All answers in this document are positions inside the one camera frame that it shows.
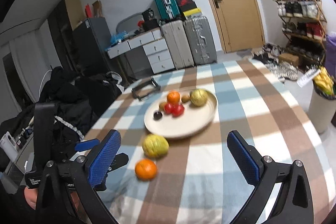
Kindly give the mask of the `person's left hand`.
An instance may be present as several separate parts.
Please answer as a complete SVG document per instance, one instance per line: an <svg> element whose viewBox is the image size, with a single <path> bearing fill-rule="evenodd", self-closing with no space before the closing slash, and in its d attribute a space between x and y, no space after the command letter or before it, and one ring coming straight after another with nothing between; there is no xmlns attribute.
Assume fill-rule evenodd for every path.
<svg viewBox="0 0 336 224"><path fill-rule="evenodd" d="M37 204L37 196L38 196L38 190L37 189L29 189L27 187L24 188L24 195L26 202L32 209L36 209L36 204ZM76 192L71 192L71 198L72 201L76 207L76 209L79 206L80 200L79 196L77 195Z"/></svg>

